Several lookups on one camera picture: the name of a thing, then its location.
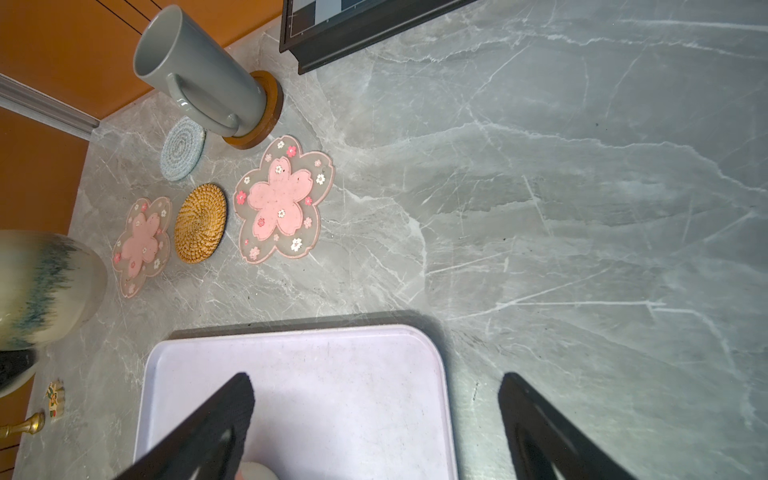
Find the lilac mug cream inside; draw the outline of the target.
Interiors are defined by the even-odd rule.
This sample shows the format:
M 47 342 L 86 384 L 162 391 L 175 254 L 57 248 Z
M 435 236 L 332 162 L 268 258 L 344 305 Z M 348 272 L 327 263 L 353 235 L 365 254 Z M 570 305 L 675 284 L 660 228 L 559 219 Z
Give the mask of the lilac mug cream inside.
M 256 462 L 242 462 L 235 476 L 236 480 L 278 480 L 277 475 L 266 466 Z

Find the woven rattan round coaster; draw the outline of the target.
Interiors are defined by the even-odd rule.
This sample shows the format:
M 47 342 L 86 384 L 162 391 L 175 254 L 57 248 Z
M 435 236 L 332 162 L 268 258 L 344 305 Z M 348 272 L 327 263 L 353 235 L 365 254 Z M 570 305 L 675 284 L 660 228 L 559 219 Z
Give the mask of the woven rattan round coaster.
M 183 202 L 175 222 L 174 245 L 185 263 L 197 264 L 219 246 L 227 222 L 227 199 L 214 183 L 196 187 Z

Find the speckled grey mug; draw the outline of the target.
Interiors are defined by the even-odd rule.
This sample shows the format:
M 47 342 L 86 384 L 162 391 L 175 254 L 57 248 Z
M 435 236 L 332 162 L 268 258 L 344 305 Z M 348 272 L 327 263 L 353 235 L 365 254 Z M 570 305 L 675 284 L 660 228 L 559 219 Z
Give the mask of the speckled grey mug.
M 248 134 L 265 113 L 263 88 L 177 5 L 165 7 L 152 19 L 132 65 L 139 79 L 222 137 Z

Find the beige yellow mug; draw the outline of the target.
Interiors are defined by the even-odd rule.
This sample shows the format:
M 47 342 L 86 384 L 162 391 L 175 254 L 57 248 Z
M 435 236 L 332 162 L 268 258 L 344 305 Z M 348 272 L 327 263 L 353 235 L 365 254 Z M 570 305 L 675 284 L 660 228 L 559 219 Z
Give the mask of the beige yellow mug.
M 99 309 L 108 285 L 95 251 L 67 236 L 1 232 L 1 349 L 58 341 Z

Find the pink flower silicone coaster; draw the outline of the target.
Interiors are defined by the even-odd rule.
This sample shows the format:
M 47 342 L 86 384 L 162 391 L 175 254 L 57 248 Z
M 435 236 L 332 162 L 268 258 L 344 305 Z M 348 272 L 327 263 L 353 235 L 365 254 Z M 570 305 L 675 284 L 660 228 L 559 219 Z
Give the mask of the pink flower silicone coaster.
M 307 256 L 320 235 L 318 206 L 334 177 L 335 166 L 326 153 L 305 151 L 290 135 L 272 141 L 258 167 L 245 173 L 234 189 L 242 258 L 258 265 L 275 253 L 288 259 Z

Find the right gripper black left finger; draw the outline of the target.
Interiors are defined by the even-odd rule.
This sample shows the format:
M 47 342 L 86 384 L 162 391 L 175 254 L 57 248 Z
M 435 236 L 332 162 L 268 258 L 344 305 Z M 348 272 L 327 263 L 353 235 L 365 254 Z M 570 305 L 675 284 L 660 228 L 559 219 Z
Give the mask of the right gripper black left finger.
M 248 375 L 234 375 L 121 479 L 233 479 L 255 405 Z

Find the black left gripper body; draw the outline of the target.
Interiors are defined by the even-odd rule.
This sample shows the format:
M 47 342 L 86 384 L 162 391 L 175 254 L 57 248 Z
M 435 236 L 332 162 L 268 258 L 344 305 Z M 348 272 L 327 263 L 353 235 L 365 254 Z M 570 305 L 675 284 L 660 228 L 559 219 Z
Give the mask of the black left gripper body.
M 35 349 L 1 352 L 1 389 L 16 390 L 35 373 L 38 353 Z

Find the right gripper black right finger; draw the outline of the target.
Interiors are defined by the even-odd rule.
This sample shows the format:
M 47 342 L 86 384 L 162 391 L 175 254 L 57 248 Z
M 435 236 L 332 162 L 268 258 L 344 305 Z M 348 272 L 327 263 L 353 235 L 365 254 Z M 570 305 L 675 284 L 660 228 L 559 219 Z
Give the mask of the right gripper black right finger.
M 518 479 L 631 479 L 521 375 L 503 376 L 498 403 Z

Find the brown wooden round coaster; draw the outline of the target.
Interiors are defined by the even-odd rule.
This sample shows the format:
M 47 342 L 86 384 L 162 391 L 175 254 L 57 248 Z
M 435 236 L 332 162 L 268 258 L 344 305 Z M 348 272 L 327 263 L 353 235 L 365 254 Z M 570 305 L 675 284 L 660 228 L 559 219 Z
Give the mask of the brown wooden round coaster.
M 251 77 L 262 87 L 266 95 L 264 114 L 248 134 L 241 137 L 224 137 L 230 146 L 247 150 L 264 141 L 277 125 L 284 104 L 284 92 L 277 78 L 266 70 L 255 70 Z

